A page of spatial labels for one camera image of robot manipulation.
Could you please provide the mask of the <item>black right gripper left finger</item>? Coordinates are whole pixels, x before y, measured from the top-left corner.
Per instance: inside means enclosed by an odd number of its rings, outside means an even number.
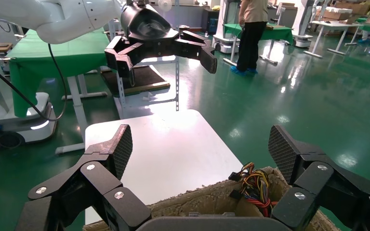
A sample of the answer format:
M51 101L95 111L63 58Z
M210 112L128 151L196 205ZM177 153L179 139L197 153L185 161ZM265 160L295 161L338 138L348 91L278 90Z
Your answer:
M112 231L134 231L151 210L121 182L133 150L129 125L90 145L77 163L33 187L16 224L18 231L63 231L92 207Z

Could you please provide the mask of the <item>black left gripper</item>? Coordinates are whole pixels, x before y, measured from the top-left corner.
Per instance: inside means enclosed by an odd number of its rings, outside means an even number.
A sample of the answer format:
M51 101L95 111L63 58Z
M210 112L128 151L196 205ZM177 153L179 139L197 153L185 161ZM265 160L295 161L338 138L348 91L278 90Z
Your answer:
M107 66L135 86L133 67L146 58L176 55L198 60L211 74L217 71L215 49L208 38L184 30L172 29L170 23L149 4L126 4L120 21L127 37L115 36L105 48Z

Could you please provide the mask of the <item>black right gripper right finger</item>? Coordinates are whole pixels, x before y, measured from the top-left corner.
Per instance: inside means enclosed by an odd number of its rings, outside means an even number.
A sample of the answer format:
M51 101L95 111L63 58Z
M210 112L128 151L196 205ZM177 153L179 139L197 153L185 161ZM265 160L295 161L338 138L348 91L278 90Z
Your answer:
M337 165L320 147L295 140L282 126L270 129L268 151L289 189L271 218L303 231L320 207L353 231L370 231L370 180Z

